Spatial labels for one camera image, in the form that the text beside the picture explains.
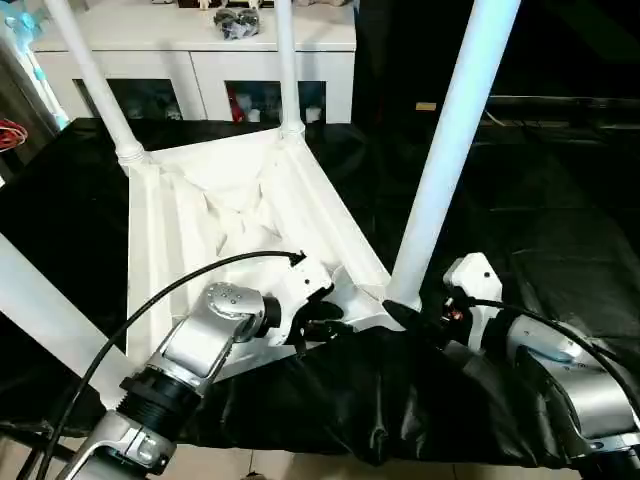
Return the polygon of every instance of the black cloth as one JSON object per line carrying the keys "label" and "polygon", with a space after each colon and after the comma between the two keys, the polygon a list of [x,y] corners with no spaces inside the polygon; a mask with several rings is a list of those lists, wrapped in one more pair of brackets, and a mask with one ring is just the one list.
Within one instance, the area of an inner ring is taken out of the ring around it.
{"label": "black cloth", "polygon": [[[260,128],[132,126],[150,150]],[[334,125],[309,129],[307,141],[390,269],[430,135],[406,126],[365,136]],[[425,318],[440,315],[441,278],[453,260],[482,251],[506,301],[605,338],[637,363],[639,143],[628,132],[481,129],[422,289]],[[106,334],[125,315],[127,202],[127,179],[95,120],[76,120],[0,190],[0,231]],[[46,429],[76,377],[7,319],[0,332],[10,366],[0,374],[0,425]],[[92,392],[67,433],[86,433],[101,413]],[[517,373],[483,358],[460,363],[414,331],[382,328],[216,384],[183,441],[352,452],[374,464],[567,463],[544,403]]]}

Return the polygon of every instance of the white cabinet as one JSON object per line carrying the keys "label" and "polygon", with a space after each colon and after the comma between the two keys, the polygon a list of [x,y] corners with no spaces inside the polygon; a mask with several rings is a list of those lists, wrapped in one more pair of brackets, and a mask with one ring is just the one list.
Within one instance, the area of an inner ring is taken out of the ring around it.
{"label": "white cabinet", "polygon": [[[69,118],[94,116],[80,69],[71,54],[36,52],[36,56]],[[94,52],[94,56],[129,117],[157,118],[159,115],[148,114],[154,107],[160,110],[164,105],[165,110],[172,111],[172,104],[176,104],[184,120],[206,118],[188,52],[108,51]]]}
{"label": "white cabinet", "polygon": [[[321,84],[324,101],[315,106],[325,110],[327,123],[351,121],[353,56],[350,52],[296,54],[298,81]],[[277,82],[280,77],[277,52],[192,52],[191,58],[209,120],[232,120],[227,87],[246,82]],[[302,108],[314,106],[307,103],[302,86],[301,90]]]}
{"label": "white cabinet", "polygon": [[[214,28],[214,13],[148,0],[102,0],[78,14],[78,23],[129,117],[162,117],[164,108],[185,120],[232,120],[230,97],[235,103],[237,96],[242,107],[253,103],[262,109],[262,120],[273,120],[277,106],[265,104],[279,90],[274,10],[260,10],[258,35],[236,41],[225,41]],[[296,7],[294,35],[303,118],[310,106],[327,123],[349,123],[356,50],[352,6]],[[33,47],[69,117],[93,116],[80,71],[56,26],[46,24]]]}

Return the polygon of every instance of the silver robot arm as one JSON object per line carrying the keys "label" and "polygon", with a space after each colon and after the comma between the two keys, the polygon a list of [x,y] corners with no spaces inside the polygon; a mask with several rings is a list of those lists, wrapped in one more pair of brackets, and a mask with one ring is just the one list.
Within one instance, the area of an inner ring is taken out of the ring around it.
{"label": "silver robot arm", "polygon": [[123,380],[125,398],[105,414],[57,480],[162,474],[180,431],[232,346],[265,337],[272,346],[287,342],[297,310],[330,286],[327,272],[311,259],[293,267],[274,287],[278,298],[229,283],[209,285],[149,361]]}
{"label": "silver robot arm", "polygon": [[[638,418],[620,384],[598,360],[562,333],[526,315],[473,306],[473,302],[459,308],[465,304],[464,297],[502,300],[502,284],[483,254],[457,260],[444,282],[454,291],[443,316],[456,332],[453,338],[476,353],[498,353],[538,386],[554,431],[572,461],[623,453],[636,462]],[[578,329],[558,324],[589,340]]]}

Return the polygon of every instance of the cabinet door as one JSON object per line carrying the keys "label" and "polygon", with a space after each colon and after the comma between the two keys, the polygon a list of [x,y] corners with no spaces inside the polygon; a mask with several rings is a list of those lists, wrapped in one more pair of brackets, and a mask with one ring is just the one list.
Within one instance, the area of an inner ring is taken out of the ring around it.
{"label": "cabinet door", "polygon": [[[237,120],[241,110],[248,116],[245,105],[252,109],[256,104],[261,120],[273,120],[270,107],[261,109],[271,101],[274,84],[279,101],[278,52],[191,52],[191,58],[209,120]],[[303,120],[305,108],[312,106],[322,110],[327,123],[351,122],[354,61],[354,52],[296,53]]]}
{"label": "cabinet door", "polygon": [[[51,88],[73,120],[97,111],[69,52],[37,52]],[[188,52],[93,52],[120,107],[129,118],[206,118]]]}

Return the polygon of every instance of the red cable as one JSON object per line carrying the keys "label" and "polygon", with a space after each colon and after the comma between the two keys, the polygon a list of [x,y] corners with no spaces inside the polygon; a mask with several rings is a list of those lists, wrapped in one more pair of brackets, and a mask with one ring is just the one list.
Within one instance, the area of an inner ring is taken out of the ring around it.
{"label": "red cable", "polygon": [[22,125],[7,120],[0,120],[0,153],[22,145],[29,134]]}

